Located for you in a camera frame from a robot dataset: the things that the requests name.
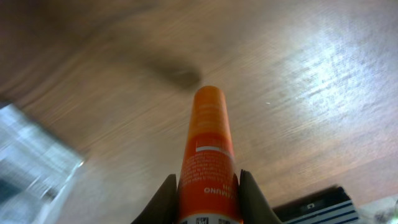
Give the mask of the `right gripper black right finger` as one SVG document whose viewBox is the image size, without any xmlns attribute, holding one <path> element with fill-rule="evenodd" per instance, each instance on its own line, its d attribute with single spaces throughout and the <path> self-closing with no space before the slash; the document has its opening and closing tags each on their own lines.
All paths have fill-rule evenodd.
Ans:
<svg viewBox="0 0 398 224">
<path fill-rule="evenodd" d="M 253 175 L 241 169 L 238 188 L 239 207 L 244 224 L 282 224 Z"/>
</svg>

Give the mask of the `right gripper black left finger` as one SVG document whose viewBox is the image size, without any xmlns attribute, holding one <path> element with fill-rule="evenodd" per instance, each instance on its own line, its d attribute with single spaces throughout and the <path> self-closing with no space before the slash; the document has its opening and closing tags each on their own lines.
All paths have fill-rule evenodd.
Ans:
<svg viewBox="0 0 398 224">
<path fill-rule="evenodd" d="M 176 212 L 177 176 L 170 174 L 131 224 L 172 224 Z"/>
</svg>

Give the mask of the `orange tube white cap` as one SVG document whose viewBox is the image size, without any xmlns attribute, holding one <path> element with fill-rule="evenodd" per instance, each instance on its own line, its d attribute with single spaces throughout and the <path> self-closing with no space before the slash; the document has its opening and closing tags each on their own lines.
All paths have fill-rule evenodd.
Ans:
<svg viewBox="0 0 398 224">
<path fill-rule="evenodd" d="M 176 223 L 242 223 L 234 162 L 224 93 L 204 86 L 193 98 Z"/>
</svg>

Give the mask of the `clear plastic container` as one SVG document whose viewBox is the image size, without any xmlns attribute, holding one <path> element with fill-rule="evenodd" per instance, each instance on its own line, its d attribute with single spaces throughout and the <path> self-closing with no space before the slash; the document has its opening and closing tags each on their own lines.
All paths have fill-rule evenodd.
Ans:
<svg viewBox="0 0 398 224">
<path fill-rule="evenodd" d="M 56 223 L 84 158 L 1 102 L 1 223 Z"/>
</svg>

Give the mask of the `striped dark box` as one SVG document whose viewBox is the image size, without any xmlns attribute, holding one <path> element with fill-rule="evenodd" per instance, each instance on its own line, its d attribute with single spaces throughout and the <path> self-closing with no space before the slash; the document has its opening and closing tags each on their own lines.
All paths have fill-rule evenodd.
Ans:
<svg viewBox="0 0 398 224">
<path fill-rule="evenodd" d="M 350 224 L 359 221 L 351 197 L 341 186 L 332 186 L 273 208 L 283 224 Z"/>
</svg>

